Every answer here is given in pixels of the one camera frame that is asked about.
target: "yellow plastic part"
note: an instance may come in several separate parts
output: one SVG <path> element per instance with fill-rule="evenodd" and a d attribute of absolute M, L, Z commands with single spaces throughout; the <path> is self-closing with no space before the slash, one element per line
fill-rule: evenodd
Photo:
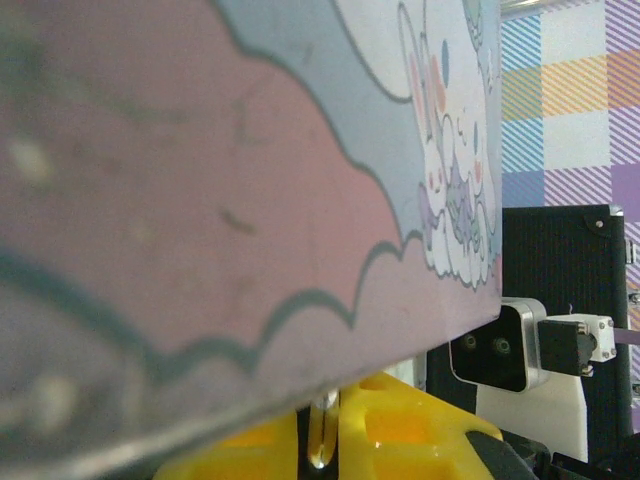
<path fill-rule="evenodd" d="M 154 480 L 296 480 L 295 412 L 164 465 Z"/>
<path fill-rule="evenodd" d="M 340 480 L 492 480 L 470 430 L 502 440 L 488 422 L 379 373 L 345 390 Z"/>

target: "illustrated character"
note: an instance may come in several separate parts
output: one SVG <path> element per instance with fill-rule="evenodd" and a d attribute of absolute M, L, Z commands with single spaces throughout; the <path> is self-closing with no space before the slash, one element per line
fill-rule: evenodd
<path fill-rule="evenodd" d="M 476 288 L 489 273 L 496 228 L 487 152 L 484 76 L 476 45 L 480 10 L 462 0 L 424 2 L 422 31 L 399 8 L 400 35 L 425 162 L 419 206 L 425 255 L 439 276 Z"/>

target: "plaid fabric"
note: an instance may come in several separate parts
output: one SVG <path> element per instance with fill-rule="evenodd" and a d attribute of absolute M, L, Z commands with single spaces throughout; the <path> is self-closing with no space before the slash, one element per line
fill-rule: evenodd
<path fill-rule="evenodd" d="M 640 3 L 568 0 L 504 22 L 502 49 L 504 206 L 616 203 L 640 244 Z"/>

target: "cartoon illustration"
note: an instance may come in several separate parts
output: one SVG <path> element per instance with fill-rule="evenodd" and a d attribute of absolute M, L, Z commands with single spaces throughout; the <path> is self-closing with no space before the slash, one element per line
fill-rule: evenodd
<path fill-rule="evenodd" d="M 497 315 L 497 0 L 58 3 L 0 18 L 0 387 L 156 428 Z"/>
<path fill-rule="evenodd" d="M 438 275 L 476 288 L 489 272 L 496 215 L 484 76 L 476 52 L 481 31 L 474 27 L 481 16 L 479 6 L 465 12 L 467 3 L 452 2 L 457 8 L 444 22 L 441 9 L 424 2 L 420 31 L 401 4 L 399 21 L 424 152 L 418 195 L 427 263 Z M 450 34 L 467 28 L 469 36 Z"/>

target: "cloud design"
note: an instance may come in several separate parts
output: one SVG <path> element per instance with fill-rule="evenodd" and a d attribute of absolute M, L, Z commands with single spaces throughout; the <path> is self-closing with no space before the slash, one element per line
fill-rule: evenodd
<path fill-rule="evenodd" d="M 472 38 L 451 35 L 467 29 L 464 5 L 448 5 L 446 27 L 437 21 L 442 9 L 431 12 L 427 2 L 417 19 L 401 4 L 398 20 L 422 133 L 425 179 L 418 197 L 425 257 L 440 276 L 452 275 L 475 289 L 487 279 L 497 207 L 478 54 Z M 435 60 L 426 62 L 427 57 Z"/>
<path fill-rule="evenodd" d="M 100 105 L 43 101 L 33 116 L 56 174 L 49 190 L 25 196 L 11 158 L 0 162 L 3 245 L 82 285 L 163 352 L 211 337 L 253 345 L 272 312 L 301 291 L 348 305 L 369 251 L 401 242 L 378 180 L 345 155 L 305 85 L 241 52 L 205 2 L 193 17 L 173 4 L 137 0 L 135 8 L 144 12 L 136 28 L 150 36 L 128 33 L 128 9 L 87 11 L 72 0 L 45 15 L 48 30 L 83 14 L 81 35 L 97 45 L 88 59 L 68 45 L 74 35 L 54 38 L 51 63 L 131 83 L 144 105 L 178 96 L 181 110 L 197 105 L 206 115 L 134 128 Z M 156 34 L 158 17 L 172 20 Z M 199 27 L 183 28 L 188 18 Z M 126 38 L 130 51 L 114 58 L 113 38 Z M 140 78 L 153 88 L 127 73 L 140 57 Z M 117 65 L 98 67 L 109 59 Z M 183 91 L 176 82 L 185 71 Z"/>
<path fill-rule="evenodd" d="M 399 352 L 406 357 L 440 345 L 491 320 L 500 308 L 495 281 L 475 293 L 453 279 L 437 281 L 424 262 L 417 234 L 402 251 L 382 244 L 371 252 L 353 305 L 326 292 L 303 292 L 283 303 L 250 348 L 232 339 L 210 339 L 164 355 L 77 286 L 7 252 L 0 255 L 0 285 L 3 318 L 15 320 L 0 347 L 22 351 L 21 356 L 33 349 L 45 352 L 43 371 L 73 378 L 84 392 L 97 386 L 108 391 L 102 406 L 110 421 L 97 426 L 101 431 L 122 428 L 117 396 L 126 387 L 127 358 L 136 358 L 146 372 L 146 421 L 156 428 L 158 418 L 174 422 L 204 415 L 237 404 L 249 393 L 264 398 L 262 408 L 286 405 L 287 399 L 303 398 L 319 384 L 344 384 L 382 369 L 401 360 Z M 459 321 L 440 321 L 447 317 Z M 416 330 L 420 323 L 424 328 Z M 295 351 L 292 344 L 298 346 Z M 12 380 L 23 385 L 33 372 L 24 375 L 17 364 L 4 362 L 0 376 L 8 380 L 14 375 Z M 33 358 L 24 365 L 33 367 Z M 361 368 L 354 372 L 353 365 Z"/>

